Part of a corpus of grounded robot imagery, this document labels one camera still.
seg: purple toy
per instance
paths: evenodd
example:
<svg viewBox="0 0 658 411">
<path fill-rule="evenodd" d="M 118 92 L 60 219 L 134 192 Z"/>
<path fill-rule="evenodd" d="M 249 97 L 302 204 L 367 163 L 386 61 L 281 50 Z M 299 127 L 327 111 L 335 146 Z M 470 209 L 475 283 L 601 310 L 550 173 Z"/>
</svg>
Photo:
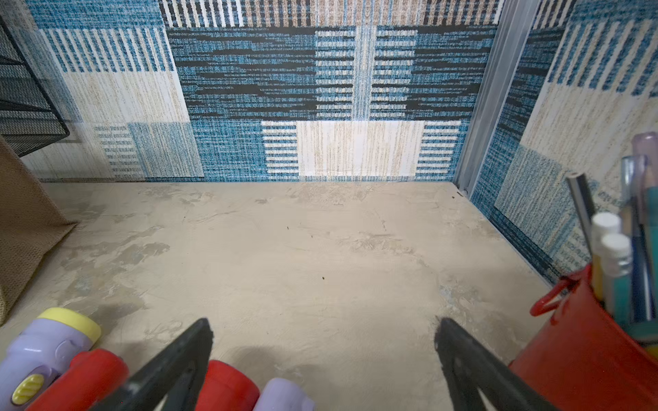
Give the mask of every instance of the purple toy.
<svg viewBox="0 0 658 411">
<path fill-rule="evenodd" d="M 9 345 L 0 363 L 0 411 L 20 411 L 61 374 L 73 357 L 101 336 L 89 318 L 66 308 L 49 308 Z"/>
<path fill-rule="evenodd" d="M 315 411 L 315 402 L 294 382 L 273 378 L 265 385 L 253 411 Z"/>
</svg>

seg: metal shelf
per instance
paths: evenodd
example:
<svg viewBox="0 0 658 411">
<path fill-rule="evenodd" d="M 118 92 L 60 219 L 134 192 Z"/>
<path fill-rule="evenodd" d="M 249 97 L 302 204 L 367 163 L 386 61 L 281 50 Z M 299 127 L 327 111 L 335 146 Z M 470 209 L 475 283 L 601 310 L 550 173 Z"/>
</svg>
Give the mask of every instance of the metal shelf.
<svg viewBox="0 0 658 411">
<path fill-rule="evenodd" d="M 0 135 L 22 157 L 70 132 L 1 17 L 0 25 Z"/>
</svg>

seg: wall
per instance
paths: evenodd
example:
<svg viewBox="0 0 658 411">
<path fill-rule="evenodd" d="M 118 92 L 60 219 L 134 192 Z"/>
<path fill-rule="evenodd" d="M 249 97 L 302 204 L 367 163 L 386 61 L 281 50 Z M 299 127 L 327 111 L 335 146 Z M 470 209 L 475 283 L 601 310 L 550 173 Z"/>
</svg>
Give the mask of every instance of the wall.
<svg viewBox="0 0 658 411">
<path fill-rule="evenodd" d="M 43 180 L 452 180 L 503 0 L 9 0 Z"/>
<path fill-rule="evenodd" d="M 542 1 L 472 195 L 550 281 L 589 259 L 565 173 L 616 212 L 621 157 L 658 130 L 658 2 L 571 3 Z"/>
</svg>

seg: stained floor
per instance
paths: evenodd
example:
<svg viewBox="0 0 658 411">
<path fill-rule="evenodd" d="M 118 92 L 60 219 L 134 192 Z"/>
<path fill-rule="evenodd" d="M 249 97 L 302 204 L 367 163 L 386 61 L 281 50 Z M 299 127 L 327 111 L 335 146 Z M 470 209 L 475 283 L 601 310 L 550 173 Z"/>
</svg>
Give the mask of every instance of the stained floor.
<svg viewBox="0 0 658 411">
<path fill-rule="evenodd" d="M 450 183 L 52 183 L 80 223 L 0 329 L 42 310 L 103 328 L 139 369 L 207 317 L 212 358 L 261 388 L 300 384 L 319 410 L 449 410 L 433 347 L 450 316 L 504 361 L 547 291 Z"/>
</svg>

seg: red pencil holder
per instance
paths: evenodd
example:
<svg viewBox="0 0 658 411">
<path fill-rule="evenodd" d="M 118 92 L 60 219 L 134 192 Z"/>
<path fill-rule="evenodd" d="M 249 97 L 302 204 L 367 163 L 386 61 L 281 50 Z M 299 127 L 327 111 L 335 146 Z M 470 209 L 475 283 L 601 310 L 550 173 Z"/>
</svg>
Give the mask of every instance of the red pencil holder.
<svg viewBox="0 0 658 411">
<path fill-rule="evenodd" d="M 658 360 L 602 309 L 591 276 L 587 266 L 563 277 L 535 303 L 533 316 L 555 312 L 509 367 L 563 411 L 656 410 Z"/>
</svg>

